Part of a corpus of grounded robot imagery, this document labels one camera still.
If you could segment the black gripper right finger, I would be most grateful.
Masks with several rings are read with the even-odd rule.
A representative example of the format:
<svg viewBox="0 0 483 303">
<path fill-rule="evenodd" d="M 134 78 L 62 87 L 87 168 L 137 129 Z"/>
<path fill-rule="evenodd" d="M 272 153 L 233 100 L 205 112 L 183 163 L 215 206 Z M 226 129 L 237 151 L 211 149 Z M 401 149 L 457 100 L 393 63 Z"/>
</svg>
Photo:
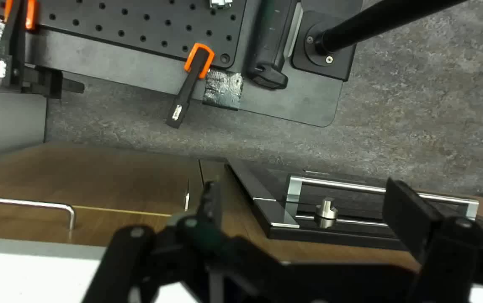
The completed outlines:
<svg viewBox="0 0 483 303">
<path fill-rule="evenodd" d="M 483 286 L 483 225 L 447 216 L 400 179 L 385 183 L 381 215 L 420 264 L 407 303 L 469 303 Z"/>
</svg>

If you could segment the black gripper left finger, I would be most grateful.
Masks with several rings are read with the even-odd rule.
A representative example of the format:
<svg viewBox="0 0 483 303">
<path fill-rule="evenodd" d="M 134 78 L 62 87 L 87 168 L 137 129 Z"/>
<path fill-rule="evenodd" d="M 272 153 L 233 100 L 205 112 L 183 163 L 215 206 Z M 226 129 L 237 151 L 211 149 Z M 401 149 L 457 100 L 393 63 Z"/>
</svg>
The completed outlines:
<svg viewBox="0 0 483 303">
<path fill-rule="evenodd" d="M 221 303 L 221 277 L 210 272 L 210 245 L 220 233 L 220 185 L 206 181 L 193 213 L 159 232 L 149 225 L 117 228 L 82 303 L 156 303 L 159 287 L 179 282 L 200 303 Z"/>
</svg>

